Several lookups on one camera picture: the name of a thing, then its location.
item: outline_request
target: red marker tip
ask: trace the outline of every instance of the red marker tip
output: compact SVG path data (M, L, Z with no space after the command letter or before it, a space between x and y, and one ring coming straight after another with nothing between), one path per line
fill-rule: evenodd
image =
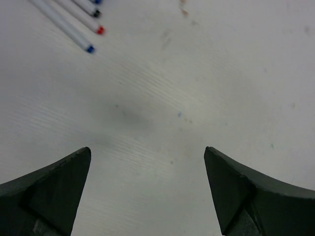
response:
M96 31L97 34L104 34L105 29L103 26L99 26L98 30Z

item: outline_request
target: black cap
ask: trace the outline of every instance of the black cap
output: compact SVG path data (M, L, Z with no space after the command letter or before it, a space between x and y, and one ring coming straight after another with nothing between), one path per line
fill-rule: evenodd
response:
M95 18L99 18L101 15L102 15L102 13L101 13L99 10L96 10L96 11L94 12L94 14L93 14L93 16L94 16Z

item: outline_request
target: blue cap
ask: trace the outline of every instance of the blue cap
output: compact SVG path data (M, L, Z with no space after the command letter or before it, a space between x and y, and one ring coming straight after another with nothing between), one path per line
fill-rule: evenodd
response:
M90 47L88 47L88 48L86 49L86 51L87 51L88 53L93 53L93 52L95 51L95 48L91 45Z

